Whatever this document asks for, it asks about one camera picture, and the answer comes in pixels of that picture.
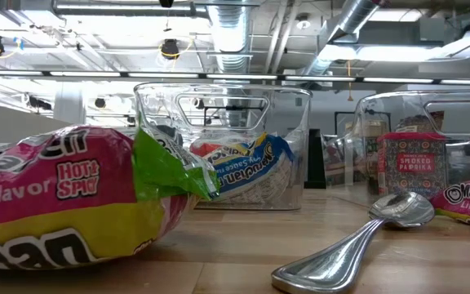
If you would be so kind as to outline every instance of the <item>maruchan logo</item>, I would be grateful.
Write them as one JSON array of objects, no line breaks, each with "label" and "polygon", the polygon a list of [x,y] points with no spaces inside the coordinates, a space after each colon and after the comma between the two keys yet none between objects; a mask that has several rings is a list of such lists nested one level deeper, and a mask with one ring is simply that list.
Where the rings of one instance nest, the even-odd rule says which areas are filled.
[{"label": "maruchan logo", "polygon": [[470,184],[452,185],[444,191],[444,197],[451,204],[459,204],[470,199]]}]

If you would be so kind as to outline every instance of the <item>spoon bowl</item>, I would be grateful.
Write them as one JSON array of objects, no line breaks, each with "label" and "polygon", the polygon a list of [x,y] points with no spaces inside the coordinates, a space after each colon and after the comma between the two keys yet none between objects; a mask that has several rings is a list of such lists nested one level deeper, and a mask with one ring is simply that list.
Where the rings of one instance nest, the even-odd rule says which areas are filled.
[{"label": "spoon bowl", "polygon": [[291,294],[337,293],[348,290],[375,232],[384,224],[409,229],[434,217],[432,204],[422,195],[402,192],[382,197],[369,210],[372,219],[355,233],[321,252],[272,272],[272,285]]}]

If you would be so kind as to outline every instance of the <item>spoon handle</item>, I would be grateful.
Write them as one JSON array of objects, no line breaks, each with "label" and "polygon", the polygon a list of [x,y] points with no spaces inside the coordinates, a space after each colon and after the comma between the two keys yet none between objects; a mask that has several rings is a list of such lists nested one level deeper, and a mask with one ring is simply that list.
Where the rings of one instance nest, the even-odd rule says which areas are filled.
[{"label": "spoon handle", "polygon": [[290,273],[317,280],[317,292],[344,290],[355,280],[367,246],[386,221],[382,218],[369,221],[335,245],[291,264]]}]

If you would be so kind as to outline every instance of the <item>ceiling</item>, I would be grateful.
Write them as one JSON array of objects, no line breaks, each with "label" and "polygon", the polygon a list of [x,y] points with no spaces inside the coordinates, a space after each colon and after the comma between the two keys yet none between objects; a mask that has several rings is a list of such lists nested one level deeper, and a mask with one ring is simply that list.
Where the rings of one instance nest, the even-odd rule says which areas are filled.
[{"label": "ceiling", "polygon": [[[299,13],[307,13],[310,26],[293,26],[286,49],[278,67],[302,69],[317,55],[317,35],[324,20],[337,16],[344,1],[303,1]],[[249,72],[261,74],[272,41],[273,26],[280,0],[266,0],[251,9]],[[283,21],[288,21],[288,11]],[[470,12],[470,0],[401,0],[392,1],[389,8],[379,9],[370,21],[415,22],[420,17],[452,17]],[[5,55],[0,69],[29,70],[91,70],[91,71],[149,71],[149,72],[207,72],[217,69],[210,21],[202,18],[147,16],[64,16],[64,27],[56,32],[33,28],[33,23],[17,25],[0,17]],[[14,41],[23,42],[19,49]],[[180,57],[164,60],[159,46],[165,39],[175,38]],[[329,68],[334,75],[412,77],[412,78],[470,78],[470,60],[417,63],[345,60],[333,62]],[[133,96],[137,82],[88,82],[96,96]],[[0,105],[27,109],[22,93],[28,92],[53,104],[56,82],[53,80],[0,78]],[[334,85],[334,89],[347,85]],[[375,89],[375,85],[357,85],[356,89]],[[90,109],[97,114],[117,113],[117,109]]]}]

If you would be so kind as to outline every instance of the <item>silver spoon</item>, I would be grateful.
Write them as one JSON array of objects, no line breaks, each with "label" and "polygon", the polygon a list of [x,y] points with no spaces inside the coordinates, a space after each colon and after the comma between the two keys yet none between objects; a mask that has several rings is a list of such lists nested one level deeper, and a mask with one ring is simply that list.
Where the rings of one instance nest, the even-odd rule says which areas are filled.
[{"label": "silver spoon", "polygon": [[390,194],[369,210],[372,219],[355,233],[321,252],[275,269],[272,285],[291,294],[335,293],[353,285],[361,259],[376,230],[384,224],[415,228],[434,217],[434,208],[414,192]]}]

